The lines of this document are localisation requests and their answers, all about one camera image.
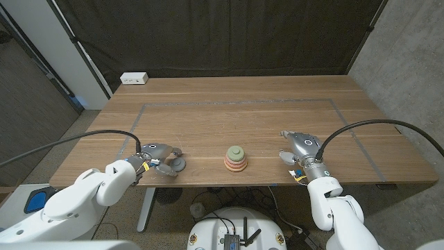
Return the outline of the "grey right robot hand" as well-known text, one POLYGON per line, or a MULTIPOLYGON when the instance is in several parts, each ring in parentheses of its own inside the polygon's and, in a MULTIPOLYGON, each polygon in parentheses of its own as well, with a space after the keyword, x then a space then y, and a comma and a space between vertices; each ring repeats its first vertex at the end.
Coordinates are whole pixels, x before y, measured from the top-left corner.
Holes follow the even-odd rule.
POLYGON ((308 181, 330 176, 322 159, 317 160, 316 154, 321 147, 320 140, 313 135, 293 131, 281 131, 280 135, 287 139, 291 152, 280 150, 279 156, 285 164, 298 164, 308 181))

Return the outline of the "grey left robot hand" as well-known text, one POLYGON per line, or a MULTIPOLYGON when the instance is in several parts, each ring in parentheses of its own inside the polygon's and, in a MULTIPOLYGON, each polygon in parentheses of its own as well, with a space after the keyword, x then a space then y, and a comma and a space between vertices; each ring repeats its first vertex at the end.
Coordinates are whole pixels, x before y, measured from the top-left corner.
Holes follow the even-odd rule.
POLYGON ((139 178, 144 172, 153 169, 157 174, 176 176, 186 167, 186 161, 181 157, 182 151, 167 144, 150 143, 141 147, 141 151, 128 158, 139 178))

